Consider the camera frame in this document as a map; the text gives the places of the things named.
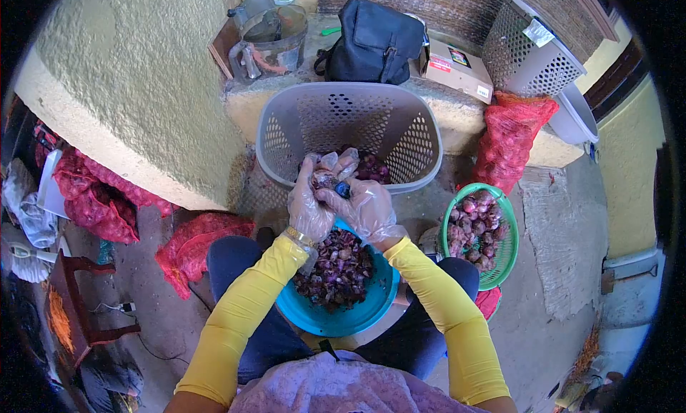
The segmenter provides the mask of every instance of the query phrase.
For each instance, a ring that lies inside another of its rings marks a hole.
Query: knee
[[[463,259],[447,257],[438,263],[438,267],[455,279],[469,298],[476,300],[479,293],[479,271],[474,264]]]
[[[223,254],[252,253],[254,251],[259,251],[261,253],[257,242],[252,240],[250,237],[227,236],[212,242],[207,254],[208,256],[218,256]]]
[[[207,251],[207,267],[211,270],[213,264],[232,263],[232,268],[240,268],[243,264],[245,268],[240,269],[242,272],[254,264],[261,255],[262,250],[259,245],[249,237],[222,237],[210,245]]]

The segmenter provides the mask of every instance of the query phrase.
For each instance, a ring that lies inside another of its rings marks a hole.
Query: green handle
[[[324,29],[322,31],[322,36],[327,36],[336,33],[337,31],[341,31],[341,28],[331,28],[331,29]]]

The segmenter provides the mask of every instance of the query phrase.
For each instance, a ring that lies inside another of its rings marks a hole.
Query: green plastic basket
[[[517,261],[517,250],[519,250],[519,231],[517,229],[517,219],[514,217],[515,211],[512,210],[512,203],[510,203],[510,200],[500,188],[482,183],[474,183],[462,187],[445,211],[443,222],[441,223],[441,247],[443,248],[443,256],[449,257],[447,231],[450,211],[453,210],[453,206],[461,202],[462,199],[469,194],[482,189],[485,189],[496,198],[500,208],[503,210],[502,218],[510,224],[508,237],[498,244],[498,253],[495,257],[495,269],[483,272],[479,276],[479,290],[488,291],[489,289],[497,287],[503,280],[507,279],[510,271],[512,271],[512,267],[515,266],[515,261]]]

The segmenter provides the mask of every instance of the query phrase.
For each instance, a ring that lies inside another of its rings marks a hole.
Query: yellow arm sleeve
[[[475,405],[509,397],[488,323],[448,273],[405,237],[383,254],[404,277],[448,346],[450,396]]]
[[[238,361],[248,338],[306,259],[303,249],[279,236],[253,267],[233,281],[207,319],[191,364],[174,393],[193,392],[225,407],[231,404]]]

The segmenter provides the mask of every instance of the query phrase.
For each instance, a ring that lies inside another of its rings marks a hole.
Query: white bucket
[[[586,141],[598,142],[596,119],[574,83],[566,86],[554,99],[560,105],[560,110],[550,118],[548,124],[561,140],[572,145]]]

